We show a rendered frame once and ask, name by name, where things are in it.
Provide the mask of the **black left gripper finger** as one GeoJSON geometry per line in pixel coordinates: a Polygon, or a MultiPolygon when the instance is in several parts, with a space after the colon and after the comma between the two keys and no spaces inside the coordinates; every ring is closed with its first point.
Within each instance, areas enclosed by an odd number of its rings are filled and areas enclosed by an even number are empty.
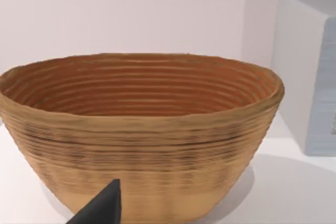
{"type": "Polygon", "coordinates": [[[113,179],[65,224],[121,224],[120,180],[113,179]]]}

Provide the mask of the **brown woven basket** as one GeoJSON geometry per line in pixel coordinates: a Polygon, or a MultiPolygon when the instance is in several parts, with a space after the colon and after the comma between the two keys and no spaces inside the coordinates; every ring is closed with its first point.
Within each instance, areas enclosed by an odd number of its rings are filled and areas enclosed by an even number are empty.
{"type": "Polygon", "coordinates": [[[284,93],[272,70],[234,59],[70,56],[0,75],[0,117],[73,213],[119,179],[122,224],[185,224],[228,194],[284,93]]]}

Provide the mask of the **pale microwave oven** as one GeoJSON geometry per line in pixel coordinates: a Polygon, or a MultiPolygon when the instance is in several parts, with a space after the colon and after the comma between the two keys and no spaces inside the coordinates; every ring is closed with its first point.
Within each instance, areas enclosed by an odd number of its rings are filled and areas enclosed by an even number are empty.
{"type": "Polygon", "coordinates": [[[304,154],[336,157],[336,0],[279,0],[275,24],[280,114],[304,154]]]}

